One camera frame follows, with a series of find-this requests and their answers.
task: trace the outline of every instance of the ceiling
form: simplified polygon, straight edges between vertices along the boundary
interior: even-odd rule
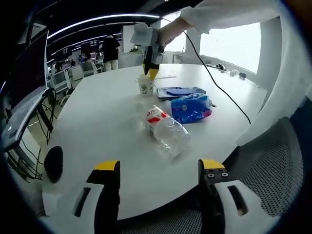
[[[193,0],[189,1],[189,3],[181,0],[93,0],[85,3],[77,0],[46,0],[41,2],[44,3],[37,7],[34,22],[47,26],[47,30],[50,31],[49,34],[51,35],[64,27],[95,17],[125,13],[164,16],[188,5],[195,6],[201,0]],[[65,46],[90,38],[120,33],[123,25],[131,25],[134,22],[150,24],[155,21],[157,19],[147,17],[119,17],[99,19],[80,24],[48,40],[47,59],[52,59],[53,56],[51,54]]]

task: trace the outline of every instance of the office desk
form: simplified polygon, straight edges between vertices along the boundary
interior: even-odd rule
[[[255,119],[266,91],[248,80],[209,68],[216,82]],[[142,67],[129,67],[84,78],[58,117],[49,148],[63,148],[63,174],[58,183],[45,180],[43,196],[62,194],[86,181],[94,166],[119,159],[121,171],[119,219],[140,215],[183,195],[197,185],[198,160],[223,162],[236,147],[236,139],[249,126],[232,101],[212,82],[202,65],[162,64],[156,86],[198,86],[217,106],[210,117],[185,124],[191,147],[177,157],[166,155],[144,129],[136,104],[163,107],[155,96],[139,95],[135,78]]]

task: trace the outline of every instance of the white cup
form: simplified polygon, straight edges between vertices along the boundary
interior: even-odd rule
[[[141,74],[137,78],[137,83],[140,89],[140,93],[146,97],[150,97],[154,92],[154,80],[151,80],[149,76]]]

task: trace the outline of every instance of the hand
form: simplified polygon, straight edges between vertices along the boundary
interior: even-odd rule
[[[179,36],[184,30],[190,28],[191,25],[183,18],[178,17],[173,22],[167,24],[159,30],[159,44],[164,47]]]

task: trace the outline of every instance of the blue plastic bag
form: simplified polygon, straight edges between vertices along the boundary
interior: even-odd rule
[[[206,94],[190,94],[171,101],[172,117],[180,123],[193,123],[212,113],[212,103]]]

